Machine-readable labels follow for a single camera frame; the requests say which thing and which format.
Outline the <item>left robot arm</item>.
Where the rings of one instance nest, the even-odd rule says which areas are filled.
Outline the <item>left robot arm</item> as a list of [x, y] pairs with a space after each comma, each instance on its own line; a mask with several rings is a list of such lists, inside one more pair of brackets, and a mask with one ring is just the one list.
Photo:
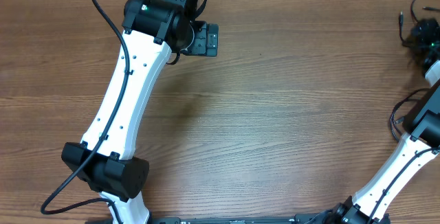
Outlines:
[[207, 0], [128, 0], [116, 34], [121, 48], [102, 104], [61, 158], [107, 204], [111, 223], [148, 223], [142, 198], [149, 163], [135, 156], [137, 133], [155, 81], [180, 56], [217, 55], [219, 27], [199, 17]]

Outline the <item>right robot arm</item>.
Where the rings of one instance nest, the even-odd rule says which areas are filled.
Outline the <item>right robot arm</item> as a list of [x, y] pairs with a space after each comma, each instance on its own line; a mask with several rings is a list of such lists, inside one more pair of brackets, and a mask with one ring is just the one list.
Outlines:
[[413, 176], [439, 156], [439, 23], [422, 19], [402, 45], [421, 60], [430, 87], [403, 117], [404, 132], [393, 154], [376, 175], [344, 203], [322, 213], [316, 223], [390, 223], [386, 213]]

